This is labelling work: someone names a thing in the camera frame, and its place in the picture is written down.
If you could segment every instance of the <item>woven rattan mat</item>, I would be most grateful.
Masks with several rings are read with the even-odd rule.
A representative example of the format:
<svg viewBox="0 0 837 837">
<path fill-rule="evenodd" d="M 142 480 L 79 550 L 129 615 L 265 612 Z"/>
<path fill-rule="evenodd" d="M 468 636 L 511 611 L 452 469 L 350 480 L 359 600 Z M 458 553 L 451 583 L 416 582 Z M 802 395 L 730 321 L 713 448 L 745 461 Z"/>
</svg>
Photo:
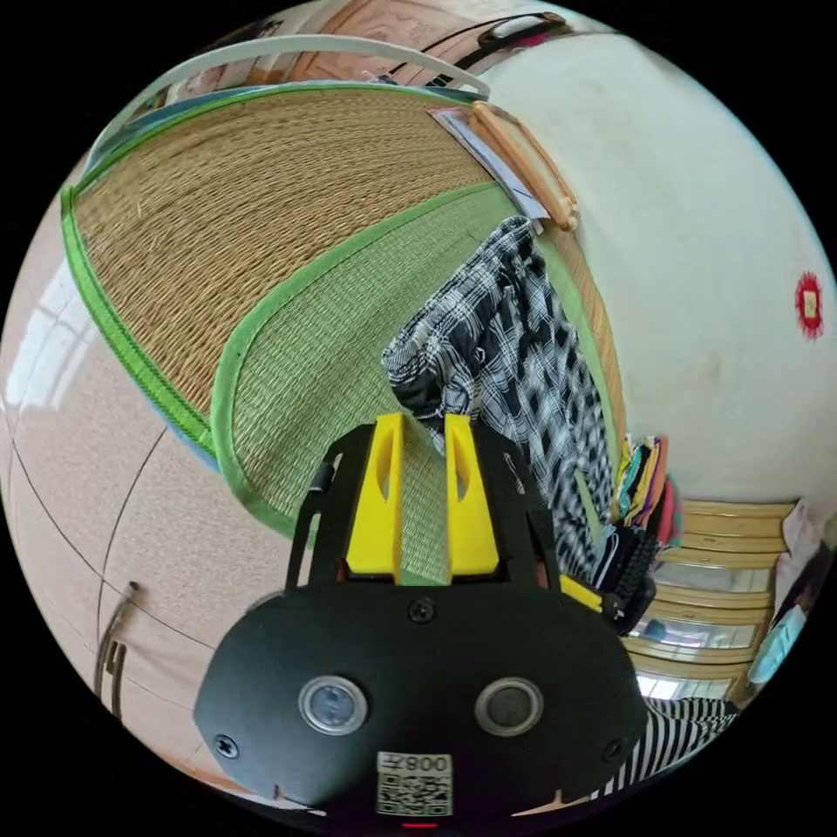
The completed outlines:
<svg viewBox="0 0 837 837">
<path fill-rule="evenodd" d="M 76 197 L 104 296 L 200 415 L 230 332 L 270 289 L 376 221 L 489 180 L 432 105 L 375 86 L 235 101 L 147 139 Z"/>
</svg>

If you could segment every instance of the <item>plaid shirt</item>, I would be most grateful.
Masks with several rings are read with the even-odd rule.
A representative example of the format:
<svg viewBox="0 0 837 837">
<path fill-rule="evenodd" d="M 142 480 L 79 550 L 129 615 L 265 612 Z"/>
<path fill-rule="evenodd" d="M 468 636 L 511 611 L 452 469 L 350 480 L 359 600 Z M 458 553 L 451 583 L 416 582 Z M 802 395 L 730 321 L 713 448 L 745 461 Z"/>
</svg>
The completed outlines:
<svg viewBox="0 0 837 837">
<path fill-rule="evenodd" d="M 503 221 L 382 360 L 398 401 L 430 429 L 440 453 L 448 412 L 518 445 L 552 511 L 561 572 L 589 582 L 595 549 L 575 471 L 607 522 L 614 486 L 602 402 L 530 221 Z"/>
</svg>

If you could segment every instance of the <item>wooden cabinet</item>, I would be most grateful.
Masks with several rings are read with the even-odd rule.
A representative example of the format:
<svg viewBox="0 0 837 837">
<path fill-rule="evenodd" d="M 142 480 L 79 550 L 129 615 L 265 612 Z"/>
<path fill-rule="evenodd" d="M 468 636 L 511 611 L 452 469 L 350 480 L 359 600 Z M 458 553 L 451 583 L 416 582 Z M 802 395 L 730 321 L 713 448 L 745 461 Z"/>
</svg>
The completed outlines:
<svg viewBox="0 0 837 837">
<path fill-rule="evenodd" d="M 738 702 L 747 686 L 747 663 L 698 665 L 631 654 L 639 689 L 646 698 L 710 698 Z"/>
<path fill-rule="evenodd" d="M 749 663 L 772 612 L 769 609 L 693 608 L 653 602 L 624 639 L 628 651 L 685 663 Z"/>
<path fill-rule="evenodd" d="M 455 63 L 477 49 L 477 37 L 491 28 L 489 21 L 531 14 L 526 0 L 350 0 L 335 3 L 334 14 L 320 31 L 329 35 L 366 37 L 414 50 L 424 50 L 452 36 L 430 54 Z M 463 30 L 476 24 L 478 28 Z M 288 81 L 317 78 L 363 80 L 364 72 L 379 75 L 397 65 L 388 58 L 365 57 L 340 52 L 304 52 L 290 69 Z M 482 71 L 481 65 L 475 68 Z M 402 85 L 424 85 L 433 74 L 406 66 L 396 76 Z"/>
<path fill-rule="evenodd" d="M 683 545 L 654 570 L 657 597 L 624 638 L 643 694 L 746 698 L 773 614 L 782 520 L 793 504 L 684 503 Z"/>
</svg>

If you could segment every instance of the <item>striped fabric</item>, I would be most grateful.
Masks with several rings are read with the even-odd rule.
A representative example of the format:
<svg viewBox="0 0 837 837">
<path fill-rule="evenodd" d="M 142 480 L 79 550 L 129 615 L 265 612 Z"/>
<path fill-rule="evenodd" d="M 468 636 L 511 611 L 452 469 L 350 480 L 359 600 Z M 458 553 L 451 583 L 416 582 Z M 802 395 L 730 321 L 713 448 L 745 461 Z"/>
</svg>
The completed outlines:
<svg viewBox="0 0 837 837">
<path fill-rule="evenodd" d="M 590 794 L 592 800 L 621 791 L 689 759 L 738 716 L 735 704 L 705 697 L 677 700 L 647 697 L 645 703 L 648 705 L 645 736 L 636 742 L 619 773 Z"/>
</svg>

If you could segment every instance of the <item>black device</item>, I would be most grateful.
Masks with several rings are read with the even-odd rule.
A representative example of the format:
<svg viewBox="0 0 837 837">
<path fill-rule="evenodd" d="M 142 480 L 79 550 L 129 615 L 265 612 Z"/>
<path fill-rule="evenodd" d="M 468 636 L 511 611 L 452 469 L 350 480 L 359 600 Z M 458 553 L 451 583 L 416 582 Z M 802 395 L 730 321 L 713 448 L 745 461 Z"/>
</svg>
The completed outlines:
<svg viewBox="0 0 837 837">
<path fill-rule="evenodd" d="M 536 831 L 538 814 L 521 815 L 604 785 L 644 733 L 616 627 L 623 603 L 551 560 L 548 586 L 539 583 L 551 520 L 517 448 L 481 426 L 465 435 L 457 425 L 456 445 L 491 521 L 491 571 L 451 555 L 446 586 L 403 586 L 394 565 L 358 573 L 352 532 L 382 456 L 394 461 L 397 425 L 383 440 L 380 420 L 363 425 L 328 451 L 297 522 L 288 584 L 221 641 L 195 723 L 234 782 L 305 806 L 289 818 L 312 833 L 524 833 L 524 821 Z"/>
</svg>

